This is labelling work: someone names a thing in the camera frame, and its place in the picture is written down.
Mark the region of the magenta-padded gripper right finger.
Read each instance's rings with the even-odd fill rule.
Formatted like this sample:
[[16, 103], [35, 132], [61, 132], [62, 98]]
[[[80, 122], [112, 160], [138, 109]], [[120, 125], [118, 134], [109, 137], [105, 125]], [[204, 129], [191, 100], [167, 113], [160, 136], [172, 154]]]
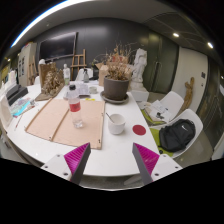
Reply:
[[133, 144], [132, 153], [135, 157], [144, 185], [182, 169], [182, 167], [167, 154], [159, 155], [137, 143]]

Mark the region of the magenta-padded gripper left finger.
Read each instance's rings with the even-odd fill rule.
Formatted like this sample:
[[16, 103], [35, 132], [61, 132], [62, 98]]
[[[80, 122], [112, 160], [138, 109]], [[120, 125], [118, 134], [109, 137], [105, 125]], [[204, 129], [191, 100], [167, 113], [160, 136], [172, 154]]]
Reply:
[[56, 154], [42, 169], [78, 185], [90, 153], [90, 144], [85, 143], [65, 155]]

